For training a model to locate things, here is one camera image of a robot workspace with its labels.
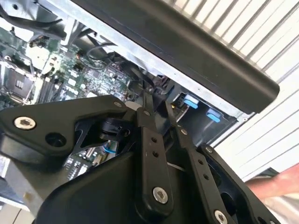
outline hole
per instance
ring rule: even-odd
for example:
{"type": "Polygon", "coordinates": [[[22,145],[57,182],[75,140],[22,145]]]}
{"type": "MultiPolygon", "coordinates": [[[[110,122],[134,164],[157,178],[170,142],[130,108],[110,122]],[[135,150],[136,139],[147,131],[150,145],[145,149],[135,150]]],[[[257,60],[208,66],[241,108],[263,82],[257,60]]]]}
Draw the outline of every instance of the hole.
{"type": "Polygon", "coordinates": [[[208,175],[206,175],[206,174],[204,174],[204,178],[205,178],[206,180],[209,180],[209,177],[208,177],[208,175]]]}
{"type": "Polygon", "coordinates": [[[66,144],[66,138],[60,133],[49,133],[46,135],[45,140],[53,147],[62,147],[66,144]]]}
{"type": "Polygon", "coordinates": [[[224,221],[224,217],[222,215],[219,215],[218,218],[221,220],[221,221],[224,221]]]}
{"type": "Polygon", "coordinates": [[[158,158],[159,153],[157,153],[156,151],[153,151],[153,155],[154,155],[154,157],[158,158]]]}
{"type": "Polygon", "coordinates": [[[14,8],[15,10],[18,10],[18,9],[19,9],[19,7],[18,7],[16,4],[13,4],[13,8],[14,8]]]}
{"type": "Polygon", "coordinates": [[[161,191],[158,191],[157,194],[159,195],[160,198],[164,199],[164,194],[161,191]]]}
{"type": "Polygon", "coordinates": [[[257,218],[260,224],[267,224],[265,220],[263,220],[261,217],[257,218]]]}
{"type": "Polygon", "coordinates": [[[30,120],[23,119],[23,120],[20,121],[20,124],[24,125],[24,126],[29,126],[31,123],[30,123],[30,120]]]}
{"type": "Polygon", "coordinates": [[[226,211],[230,216],[233,216],[236,213],[236,206],[233,198],[226,192],[221,193],[221,198],[223,200],[226,211]]]}

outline wire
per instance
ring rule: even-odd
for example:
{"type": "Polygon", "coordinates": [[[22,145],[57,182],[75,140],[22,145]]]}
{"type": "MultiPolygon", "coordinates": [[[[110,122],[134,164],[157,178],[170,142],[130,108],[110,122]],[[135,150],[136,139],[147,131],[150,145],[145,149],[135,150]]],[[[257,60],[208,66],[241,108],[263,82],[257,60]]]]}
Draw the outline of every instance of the wire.
{"type": "Polygon", "coordinates": [[[54,26],[62,21],[62,19],[55,20],[52,22],[39,22],[39,21],[33,21],[33,20],[28,20],[24,18],[19,18],[15,16],[10,16],[12,20],[15,20],[16,22],[28,25],[28,26],[33,26],[33,27],[39,27],[39,28],[48,28],[51,26],[54,26]]]}
{"type": "Polygon", "coordinates": [[[90,28],[87,28],[86,30],[83,30],[79,35],[78,35],[78,39],[86,36],[86,35],[89,35],[91,33],[93,33],[94,31],[90,28]]]}
{"type": "Polygon", "coordinates": [[[93,70],[104,70],[106,68],[106,66],[102,66],[101,68],[93,66],[91,64],[87,64],[86,62],[84,62],[81,58],[80,55],[77,55],[77,59],[86,67],[88,67],[89,69],[93,69],[93,70]]]}
{"type": "Polygon", "coordinates": [[[19,214],[20,214],[21,211],[22,211],[22,209],[19,210],[17,216],[14,218],[13,224],[16,222],[16,220],[17,220],[17,218],[18,218],[18,216],[19,216],[19,214]]]}
{"type": "Polygon", "coordinates": [[[61,36],[61,35],[56,34],[54,31],[46,30],[46,29],[43,29],[43,28],[39,27],[41,25],[41,23],[37,23],[37,26],[35,26],[36,22],[31,23],[31,24],[28,23],[28,21],[30,21],[30,20],[21,21],[22,18],[19,18],[19,19],[16,20],[15,17],[8,15],[7,12],[3,9],[3,7],[1,5],[0,5],[0,16],[4,20],[6,20],[10,24],[12,24],[13,26],[16,26],[16,27],[19,27],[19,28],[22,28],[22,29],[27,29],[27,30],[30,30],[32,32],[39,33],[43,36],[47,36],[47,37],[49,37],[51,39],[54,39],[54,40],[62,40],[66,36],[65,32],[61,36]]]}
{"type": "Polygon", "coordinates": [[[116,151],[113,151],[113,150],[111,150],[109,148],[106,148],[105,146],[103,146],[103,148],[104,148],[104,150],[105,150],[106,153],[116,153],[116,151]]]}
{"type": "Polygon", "coordinates": [[[91,48],[87,53],[86,53],[86,56],[90,59],[93,59],[93,60],[97,60],[97,61],[102,61],[103,58],[95,58],[95,57],[92,57],[90,56],[91,52],[93,52],[94,50],[97,50],[97,49],[102,49],[104,47],[108,47],[108,46],[116,46],[115,43],[111,43],[111,42],[108,42],[108,43],[102,43],[100,44],[99,46],[94,46],[93,48],[91,48]]]}

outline black plastic bracket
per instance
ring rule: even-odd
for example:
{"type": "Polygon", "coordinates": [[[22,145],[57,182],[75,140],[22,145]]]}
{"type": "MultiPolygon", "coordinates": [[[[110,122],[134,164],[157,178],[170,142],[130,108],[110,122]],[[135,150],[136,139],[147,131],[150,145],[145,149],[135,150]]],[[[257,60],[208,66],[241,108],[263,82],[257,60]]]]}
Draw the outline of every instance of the black plastic bracket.
{"type": "Polygon", "coordinates": [[[74,148],[77,122],[122,118],[127,110],[114,96],[9,108],[0,112],[0,152],[31,165],[59,167],[74,148]],[[33,119],[35,127],[17,128],[14,121],[19,117],[33,119]]]}
{"type": "Polygon", "coordinates": [[[220,180],[218,191],[230,216],[242,224],[279,223],[212,147],[202,144],[196,150],[206,158],[213,171],[213,178],[220,180]]]}
{"type": "Polygon", "coordinates": [[[145,108],[140,107],[136,112],[141,135],[135,148],[138,170],[135,203],[144,220],[158,222],[172,213],[174,201],[163,137],[156,129],[152,96],[144,93],[143,98],[145,108]]]}

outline black mechanical linkage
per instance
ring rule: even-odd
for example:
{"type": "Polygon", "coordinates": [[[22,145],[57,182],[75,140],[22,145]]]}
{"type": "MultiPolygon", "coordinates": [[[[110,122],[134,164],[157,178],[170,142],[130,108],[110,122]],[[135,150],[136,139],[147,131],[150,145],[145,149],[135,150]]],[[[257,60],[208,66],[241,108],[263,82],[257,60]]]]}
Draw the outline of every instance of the black mechanical linkage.
{"type": "Polygon", "coordinates": [[[0,112],[0,152],[28,185],[43,186],[38,175],[52,187],[25,193],[28,205],[45,198],[35,224],[279,224],[212,147],[193,145],[169,104],[154,112],[146,92],[143,103],[103,96],[0,112]],[[69,155],[107,140],[119,143],[114,158],[57,185],[69,155]]]}

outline black cable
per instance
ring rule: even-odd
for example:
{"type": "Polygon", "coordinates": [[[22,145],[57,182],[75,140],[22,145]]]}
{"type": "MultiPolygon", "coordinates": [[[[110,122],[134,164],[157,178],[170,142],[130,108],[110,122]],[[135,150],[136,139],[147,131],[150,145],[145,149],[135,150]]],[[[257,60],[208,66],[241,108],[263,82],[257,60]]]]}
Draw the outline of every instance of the black cable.
{"type": "MultiPolygon", "coordinates": [[[[99,42],[97,42],[94,38],[90,37],[89,35],[87,37],[88,37],[89,41],[91,43],[93,43],[94,46],[99,46],[100,45],[99,42]]],[[[103,60],[105,60],[105,59],[108,58],[108,54],[107,54],[107,52],[103,48],[100,48],[98,50],[99,50],[100,54],[104,55],[104,56],[102,58],[98,58],[98,60],[95,60],[93,58],[93,60],[95,60],[95,61],[103,61],[103,60]]]]}
{"type": "Polygon", "coordinates": [[[48,28],[62,21],[62,19],[59,19],[52,22],[39,22],[39,21],[28,20],[24,18],[15,17],[15,16],[10,16],[10,17],[12,20],[15,20],[18,23],[22,23],[23,25],[39,27],[39,28],[48,28]]]}
{"type": "Polygon", "coordinates": [[[13,224],[16,222],[16,220],[17,220],[17,218],[18,218],[18,216],[19,216],[19,214],[20,214],[21,211],[22,211],[22,209],[19,210],[17,216],[14,218],[13,224]]]}
{"type": "Polygon", "coordinates": [[[92,57],[90,54],[91,54],[91,52],[94,51],[94,50],[102,49],[102,48],[104,48],[104,47],[108,47],[108,46],[116,46],[116,44],[115,44],[115,43],[111,43],[111,42],[109,42],[109,43],[102,43],[102,44],[100,44],[100,45],[98,45],[98,46],[94,46],[93,48],[91,48],[91,49],[86,53],[86,56],[87,56],[88,58],[90,58],[90,59],[93,59],[93,60],[102,61],[103,58],[95,58],[95,57],[92,57]]]}
{"type": "Polygon", "coordinates": [[[78,35],[78,39],[86,36],[86,35],[89,35],[91,33],[93,33],[94,31],[90,28],[87,28],[86,30],[83,30],[79,35],[78,35]]]}
{"type": "Polygon", "coordinates": [[[104,70],[107,66],[103,66],[101,68],[99,67],[96,67],[96,66],[93,66],[91,64],[87,64],[85,61],[82,60],[82,58],[80,56],[78,56],[78,60],[86,67],[88,67],[89,69],[92,69],[92,70],[104,70]]]}
{"type": "Polygon", "coordinates": [[[43,36],[47,36],[47,37],[49,37],[51,39],[54,39],[54,40],[62,40],[66,36],[66,33],[64,33],[64,35],[61,36],[61,35],[58,35],[57,33],[55,33],[54,31],[46,30],[46,29],[43,29],[43,28],[38,27],[38,26],[28,25],[28,24],[26,24],[26,22],[25,23],[20,22],[20,20],[16,20],[16,19],[14,19],[14,17],[9,16],[1,5],[0,5],[0,16],[4,20],[6,20],[10,24],[12,24],[13,26],[16,26],[16,27],[19,27],[19,28],[22,28],[22,29],[30,30],[32,32],[41,34],[43,36]]]}

